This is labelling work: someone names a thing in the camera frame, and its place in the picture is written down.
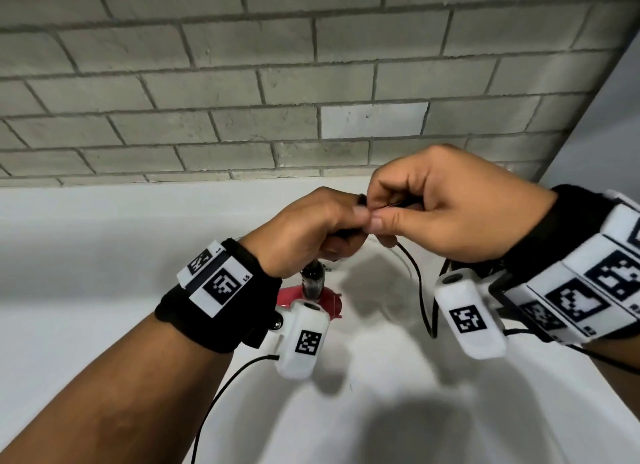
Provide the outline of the person's left hand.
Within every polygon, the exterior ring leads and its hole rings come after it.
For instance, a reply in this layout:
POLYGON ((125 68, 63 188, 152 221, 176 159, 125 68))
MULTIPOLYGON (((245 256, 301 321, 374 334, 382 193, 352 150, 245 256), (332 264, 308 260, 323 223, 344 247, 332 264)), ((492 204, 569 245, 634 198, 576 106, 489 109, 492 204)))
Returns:
POLYGON ((286 206, 239 243, 274 278, 291 277, 314 259, 348 258, 364 244, 369 222, 337 222, 338 199, 358 196, 320 187, 286 206))

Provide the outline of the person's right hand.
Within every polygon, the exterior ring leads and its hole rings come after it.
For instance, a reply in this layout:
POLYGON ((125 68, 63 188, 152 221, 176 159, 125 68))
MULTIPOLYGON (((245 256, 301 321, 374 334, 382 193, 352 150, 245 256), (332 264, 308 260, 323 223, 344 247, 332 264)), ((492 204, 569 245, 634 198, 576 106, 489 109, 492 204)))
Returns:
POLYGON ((423 235, 375 235, 394 246, 402 236, 460 262, 504 256, 557 200, 549 189, 452 145, 433 145, 379 167, 367 190, 375 210, 434 213, 423 235))

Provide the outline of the person's left forearm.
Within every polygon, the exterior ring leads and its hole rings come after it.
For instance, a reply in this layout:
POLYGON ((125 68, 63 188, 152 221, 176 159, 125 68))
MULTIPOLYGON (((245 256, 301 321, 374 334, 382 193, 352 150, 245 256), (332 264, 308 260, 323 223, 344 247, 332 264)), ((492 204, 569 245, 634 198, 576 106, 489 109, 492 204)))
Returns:
POLYGON ((0 452, 0 464, 183 464, 233 353, 149 314, 0 452))

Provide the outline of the person's right forearm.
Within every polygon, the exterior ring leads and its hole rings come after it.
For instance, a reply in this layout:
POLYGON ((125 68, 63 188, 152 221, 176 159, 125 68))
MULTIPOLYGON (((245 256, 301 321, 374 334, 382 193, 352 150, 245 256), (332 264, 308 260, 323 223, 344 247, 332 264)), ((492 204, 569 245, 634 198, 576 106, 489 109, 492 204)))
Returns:
POLYGON ((608 363, 593 360, 606 379, 630 378, 640 381, 640 335, 628 339, 599 339, 584 345, 584 349, 638 370, 638 374, 633 374, 608 363))

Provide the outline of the red base with dark cylinder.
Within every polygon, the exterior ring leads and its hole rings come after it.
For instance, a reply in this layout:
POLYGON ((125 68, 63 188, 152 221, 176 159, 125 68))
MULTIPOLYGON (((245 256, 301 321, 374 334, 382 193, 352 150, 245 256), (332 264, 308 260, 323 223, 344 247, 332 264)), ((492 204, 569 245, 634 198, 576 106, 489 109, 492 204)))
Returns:
POLYGON ((324 264, 319 260, 311 261, 300 272, 300 285, 279 290, 276 306, 290 308, 295 300, 304 299, 321 306, 332 321, 342 318, 341 294, 325 286, 325 274, 324 264))

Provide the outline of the white left wrist marker plates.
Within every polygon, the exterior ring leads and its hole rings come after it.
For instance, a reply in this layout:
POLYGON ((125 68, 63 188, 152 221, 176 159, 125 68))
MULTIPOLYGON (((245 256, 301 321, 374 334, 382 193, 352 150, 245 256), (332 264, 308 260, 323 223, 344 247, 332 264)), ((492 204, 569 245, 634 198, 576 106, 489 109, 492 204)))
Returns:
POLYGON ((229 249, 213 241, 178 272, 177 281, 189 300, 213 319, 252 277, 229 249))

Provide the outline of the white wrist marker plates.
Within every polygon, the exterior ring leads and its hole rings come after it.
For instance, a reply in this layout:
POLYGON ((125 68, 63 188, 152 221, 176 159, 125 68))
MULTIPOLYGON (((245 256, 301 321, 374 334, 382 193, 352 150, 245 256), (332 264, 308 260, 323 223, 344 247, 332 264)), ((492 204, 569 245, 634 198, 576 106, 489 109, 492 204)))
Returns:
POLYGON ((614 191, 552 188, 545 217, 502 258, 504 300, 562 343, 640 335, 640 204, 614 191))
POLYGON ((213 241, 178 272, 177 281, 189 300, 213 319, 252 277, 229 249, 213 241))

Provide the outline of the white right wrist marker plates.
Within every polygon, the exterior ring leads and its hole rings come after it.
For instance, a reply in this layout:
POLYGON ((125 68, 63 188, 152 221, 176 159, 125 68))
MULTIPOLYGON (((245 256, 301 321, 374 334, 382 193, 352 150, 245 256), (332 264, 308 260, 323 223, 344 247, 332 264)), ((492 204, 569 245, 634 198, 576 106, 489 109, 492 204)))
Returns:
POLYGON ((502 258, 504 300, 562 343, 640 335, 640 204, 614 191, 552 188, 545 217, 502 258))

